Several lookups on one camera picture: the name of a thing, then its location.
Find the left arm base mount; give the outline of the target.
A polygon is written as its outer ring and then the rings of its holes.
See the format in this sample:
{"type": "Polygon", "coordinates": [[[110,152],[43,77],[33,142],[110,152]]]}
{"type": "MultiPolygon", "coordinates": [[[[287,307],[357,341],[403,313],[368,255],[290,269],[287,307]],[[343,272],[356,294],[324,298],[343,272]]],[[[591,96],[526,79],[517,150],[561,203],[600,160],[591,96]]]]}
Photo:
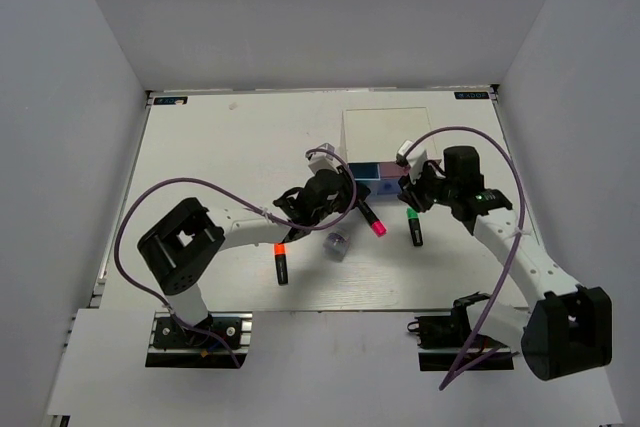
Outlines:
{"type": "Polygon", "coordinates": [[[147,368],[237,369],[247,357],[252,333],[251,313],[211,313],[200,325],[215,337],[187,330],[168,313],[157,312],[152,323],[145,366],[147,368]]]}

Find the white drawer organizer box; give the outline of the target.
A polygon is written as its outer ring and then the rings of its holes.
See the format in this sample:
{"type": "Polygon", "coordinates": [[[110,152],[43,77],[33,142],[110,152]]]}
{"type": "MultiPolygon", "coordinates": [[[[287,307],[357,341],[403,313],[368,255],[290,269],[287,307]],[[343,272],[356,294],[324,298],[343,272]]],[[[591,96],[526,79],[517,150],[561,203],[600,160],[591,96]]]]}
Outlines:
{"type": "Polygon", "coordinates": [[[425,107],[346,110],[340,154],[347,164],[396,164],[396,153],[405,140],[414,141],[431,130],[425,107]]]}

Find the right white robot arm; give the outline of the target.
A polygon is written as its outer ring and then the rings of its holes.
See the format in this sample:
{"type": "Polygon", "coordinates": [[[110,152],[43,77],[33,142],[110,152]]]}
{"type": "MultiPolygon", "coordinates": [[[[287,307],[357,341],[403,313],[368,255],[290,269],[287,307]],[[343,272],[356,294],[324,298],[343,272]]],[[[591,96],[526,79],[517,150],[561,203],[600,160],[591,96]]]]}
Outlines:
{"type": "Polygon", "coordinates": [[[600,287],[583,286],[520,228],[512,203],[501,191],[486,187],[475,148],[449,147],[438,166],[426,151],[405,141],[396,162],[405,171],[400,200],[420,213],[435,205],[449,208],[453,218],[508,267],[528,306],[521,311],[492,301],[486,293],[458,298],[444,326],[423,327],[424,348],[472,346],[486,338],[490,345],[521,354],[543,381],[611,362],[611,298],[600,287]]]}

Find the wide blue bottom drawer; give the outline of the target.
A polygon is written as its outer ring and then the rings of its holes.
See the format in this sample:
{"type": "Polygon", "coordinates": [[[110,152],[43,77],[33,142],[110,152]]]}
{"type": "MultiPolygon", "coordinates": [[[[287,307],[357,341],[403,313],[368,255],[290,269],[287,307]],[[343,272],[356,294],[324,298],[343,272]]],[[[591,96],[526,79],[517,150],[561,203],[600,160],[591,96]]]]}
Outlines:
{"type": "Polygon", "coordinates": [[[369,190],[368,201],[396,199],[401,192],[398,178],[357,179],[356,182],[369,190]]]}

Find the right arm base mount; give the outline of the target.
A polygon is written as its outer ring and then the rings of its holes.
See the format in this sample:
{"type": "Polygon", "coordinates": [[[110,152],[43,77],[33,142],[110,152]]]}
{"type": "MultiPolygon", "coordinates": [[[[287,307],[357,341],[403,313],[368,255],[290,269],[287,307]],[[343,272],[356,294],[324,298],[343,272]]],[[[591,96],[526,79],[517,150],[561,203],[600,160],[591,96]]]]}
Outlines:
{"type": "MultiPolygon", "coordinates": [[[[450,314],[422,315],[407,324],[407,332],[414,335],[418,346],[421,372],[446,373],[454,362],[467,335],[460,332],[450,314]]],[[[494,339],[479,334],[465,354],[462,365],[496,349],[489,359],[472,367],[473,371],[512,371],[515,355],[494,339]]]]}

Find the clear jar of paperclips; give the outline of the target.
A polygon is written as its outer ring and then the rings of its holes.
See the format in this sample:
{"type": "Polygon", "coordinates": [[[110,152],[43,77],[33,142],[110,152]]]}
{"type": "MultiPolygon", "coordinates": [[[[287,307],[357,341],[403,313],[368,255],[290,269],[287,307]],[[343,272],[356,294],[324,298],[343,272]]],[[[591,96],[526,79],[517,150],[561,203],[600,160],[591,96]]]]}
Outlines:
{"type": "Polygon", "coordinates": [[[341,229],[332,230],[323,242],[324,253],[332,260],[341,262],[350,247],[350,235],[341,229]]]}

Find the pink drawer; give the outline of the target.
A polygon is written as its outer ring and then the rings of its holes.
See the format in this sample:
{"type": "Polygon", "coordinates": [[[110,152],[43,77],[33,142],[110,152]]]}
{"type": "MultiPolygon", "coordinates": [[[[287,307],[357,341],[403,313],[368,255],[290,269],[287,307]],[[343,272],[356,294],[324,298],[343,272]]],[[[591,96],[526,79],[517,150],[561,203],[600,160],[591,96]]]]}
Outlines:
{"type": "MultiPolygon", "coordinates": [[[[444,169],[441,167],[441,162],[441,159],[429,160],[429,163],[432,165],[434,170],[436,170],[440,174],[444,174],[444,169]]],[[[392,162],[381,162],[378,164],[378,172],[381,179],[391,179],[404,176],[406,174],[406,169],[392,162]]]]}

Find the small light blue drawer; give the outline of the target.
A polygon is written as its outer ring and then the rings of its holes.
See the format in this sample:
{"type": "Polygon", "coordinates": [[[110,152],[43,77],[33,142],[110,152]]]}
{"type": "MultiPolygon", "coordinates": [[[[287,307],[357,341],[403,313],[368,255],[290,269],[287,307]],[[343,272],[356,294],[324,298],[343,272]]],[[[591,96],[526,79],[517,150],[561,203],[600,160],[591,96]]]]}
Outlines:
{"type": "Polygon", "coordinates": [[[379,164],[377,162],[349,163],[348,166],[357,181],[377,181],[380,179],[379,164]]]}

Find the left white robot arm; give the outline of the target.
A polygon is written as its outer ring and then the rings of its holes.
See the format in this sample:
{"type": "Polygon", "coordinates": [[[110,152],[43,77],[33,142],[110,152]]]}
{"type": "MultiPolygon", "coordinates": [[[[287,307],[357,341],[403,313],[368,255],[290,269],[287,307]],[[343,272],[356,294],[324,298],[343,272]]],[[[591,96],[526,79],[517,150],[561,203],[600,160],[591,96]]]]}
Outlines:
{"type": "Polygon", "coordinates": [[[137,249],[178,317],[177,334],[199,346],[211,334],[211,316],[198,281],[220,251],[260,244],[287,244],[310,234],[332,214],[360,206],[370,194],[343,168],[321,169],[302,187],[273,201],[285,221],[273,221],[262,209],[208,209],[197,198],[180,201],[138,241],[137,249]]]}

